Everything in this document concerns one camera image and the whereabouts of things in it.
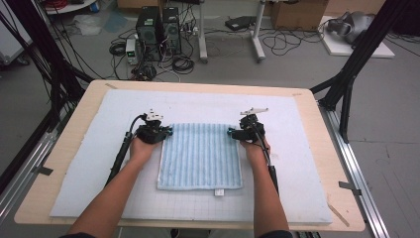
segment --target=forearm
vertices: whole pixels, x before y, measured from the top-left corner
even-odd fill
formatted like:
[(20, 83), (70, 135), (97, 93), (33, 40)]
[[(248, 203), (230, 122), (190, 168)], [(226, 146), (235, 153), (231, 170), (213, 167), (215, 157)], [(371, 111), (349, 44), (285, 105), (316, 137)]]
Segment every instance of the forearm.
[(288, 230), (284, 210), (269, 176), (267, 166), (265, 164), (253, 166), (253, 174), (255, 236), (260, 237), (273, 230)]
[(90, 202), (68, 234), (85, 232), (95, 237), (112, 236), (142, 166), (138, 161), (129, 160)]

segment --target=white desk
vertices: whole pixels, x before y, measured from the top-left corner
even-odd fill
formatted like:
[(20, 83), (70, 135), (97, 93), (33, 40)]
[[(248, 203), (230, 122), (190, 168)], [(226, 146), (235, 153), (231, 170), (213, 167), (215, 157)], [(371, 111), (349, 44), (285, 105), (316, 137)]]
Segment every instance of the white desk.
[(77, 10), (80, 10), (80, 9), (85, 8), (87, 6), (90, 6), (91, 4), (97, 4), (96, 0), (84, 0), (84, 3), (82, 3), (82, 4), (68, 4), (67, 6), (63, 7), (62, 9), (47, 10), (47, 14), (55, 15), (55, 14), (77, 11)]
[[(207, 63), (207, 49), (206, 49), (206, 39), (204, 36), (204, 14), (203, 8), (205, 7), (204, 4), (205, 0), (200, 0), (200, 24), (199, 24), (199, 36), (198, 36), (198, 43), (200, 48), (200, 59)], [(251, 40), (253, 41), (254, 47), (257, 52), (257, 62), (261, 62), (265, 59), (265, 54), (263, 53), (262, 44), (259, 39), (260, 33), (260, 26), (262, 23), (263, 18), (263, 9), (265, 7), (265, 0), (259, 1), (259, 6), (257, 9), (257, 21), (256, 21), (256, 28), (254, 31), (251, 31)]]

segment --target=table leg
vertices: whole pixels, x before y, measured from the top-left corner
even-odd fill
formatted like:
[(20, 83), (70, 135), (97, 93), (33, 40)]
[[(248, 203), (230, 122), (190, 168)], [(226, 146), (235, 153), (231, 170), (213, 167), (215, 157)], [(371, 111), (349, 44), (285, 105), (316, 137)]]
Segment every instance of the table leg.
[(257, 62), (261, 62), (262, 60), (265, 59), (265, 54), (263, 53), (263, 47), (259, 39), (260, 26), (262, 24), (264, 7), (265, 7), (265, 0), (261, 0), (258, 11), (257, 11), (256, 28), (254, 31), (251, 31), (251, 39), (253, 40), (253, 44), (256, 47), (256, 51), (257, 51)]
[(204, 37), (204, 13), (203, 13), (204, 0), (200, 1), (200, 29), (198, 36), (198, 46), (200, 49), (200, 59), (202, 62), (207, 63), (207, 48), (206, 38)]

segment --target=white foam board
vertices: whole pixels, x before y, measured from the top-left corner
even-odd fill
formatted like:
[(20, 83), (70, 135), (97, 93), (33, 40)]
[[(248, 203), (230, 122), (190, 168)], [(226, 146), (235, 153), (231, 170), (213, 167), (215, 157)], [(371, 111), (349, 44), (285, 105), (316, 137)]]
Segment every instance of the white foam board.
[[(132, 120), (151, 108), (171, 123), (238, 124), (241, 111), (268, 108), (258, 115), (271, 145), (279, 192), (292, 224), (332, 222), (308, 141), (292, 97), (250, 96), (138, 90), (110, 90), (93, 119), (64, 178), (51, 216), (77, 217), (103, 188)], [(244, 187), (225, 190), (158, 190), (160, 149), (141, 171), (123, 218), (210, 221), (253, 221), (254, 183), (240, 146)]]

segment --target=wooden table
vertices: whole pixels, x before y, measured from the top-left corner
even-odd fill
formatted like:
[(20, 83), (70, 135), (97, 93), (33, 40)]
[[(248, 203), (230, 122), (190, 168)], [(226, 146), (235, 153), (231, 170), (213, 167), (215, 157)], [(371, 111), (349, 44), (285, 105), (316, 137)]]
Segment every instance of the wooden table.
[[(339, 187), (339, 181), (348, 181), (333, 142), (318, 109), (313, 94), (308, 89), (213, 85), (165, 82), (133, 82), (95, 80), (90, 83), (83, 98), (71, 116), (53, 148), (45, 167), (53, 169), (50, 176), (39, 175), (15, 215), (17, 223), (72, 224), (74, 218), (50, 217), (65, 172), (78, 151), (84, 134), (94, 118), (102, 98), (110, 89), (139, 89), (150, 91), (209, 92), (248, 95), (275, 95), (294, 97), (303, 127), (313, 153), (333, 223), (324, 226), (296, 226), (291, 230), (362, 231), (365, 223), (352, 192)], [(176, 220), (122, 219), (121, 226), (154, 226), (178, 228), (252, 229), (250, 222), (208, 222)]]

